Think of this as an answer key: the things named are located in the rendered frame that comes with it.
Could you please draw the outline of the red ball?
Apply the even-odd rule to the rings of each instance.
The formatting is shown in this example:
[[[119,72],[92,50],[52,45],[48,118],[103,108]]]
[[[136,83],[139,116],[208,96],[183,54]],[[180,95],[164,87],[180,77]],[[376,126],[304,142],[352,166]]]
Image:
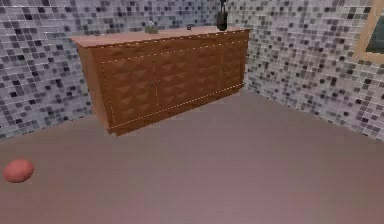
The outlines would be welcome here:
[[[26,159],[17,159],[8,163],[4,168],[4,178],[10,183],[22,183],[28,180],[34,172],[33,164]]]

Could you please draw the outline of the black vase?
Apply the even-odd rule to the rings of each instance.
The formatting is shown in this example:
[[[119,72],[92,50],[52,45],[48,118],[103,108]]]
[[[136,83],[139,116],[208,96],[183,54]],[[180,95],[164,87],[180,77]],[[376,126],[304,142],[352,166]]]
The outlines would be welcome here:
[[[228,12],[226,11],[227,0],[220,0],[220,11],[217,13],[216,27],[220,31],[226,31],[228,27]]]

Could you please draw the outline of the brown wooden sideboard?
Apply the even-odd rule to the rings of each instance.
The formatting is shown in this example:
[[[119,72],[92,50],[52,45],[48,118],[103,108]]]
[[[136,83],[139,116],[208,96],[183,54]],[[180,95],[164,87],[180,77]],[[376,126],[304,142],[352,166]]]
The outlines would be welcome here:
[[[204,26],[71,40],[96,117],[121,136],[239,92],[249,34]]]

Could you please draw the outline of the wooden framed window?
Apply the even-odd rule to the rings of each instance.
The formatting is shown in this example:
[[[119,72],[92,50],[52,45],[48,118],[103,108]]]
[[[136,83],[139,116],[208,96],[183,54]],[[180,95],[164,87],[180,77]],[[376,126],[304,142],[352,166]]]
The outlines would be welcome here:
[[[354,48],[352,56],[354,61],[362,60],[377,64],[384,64],[384,54],[374,53],[367,50],[383,9],[384,0],[372,0],[371,10],[368,13],[367,20],[360,32],[360,37]]]

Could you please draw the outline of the small grey-green box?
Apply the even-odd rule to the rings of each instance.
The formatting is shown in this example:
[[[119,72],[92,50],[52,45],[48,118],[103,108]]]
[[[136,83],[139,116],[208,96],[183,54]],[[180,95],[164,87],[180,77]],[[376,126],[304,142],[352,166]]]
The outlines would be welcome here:
[[[159,29],[156,27],[153,21],[149,21],[148,25],[145,27],[145,32],[148,34],[157,34]]]

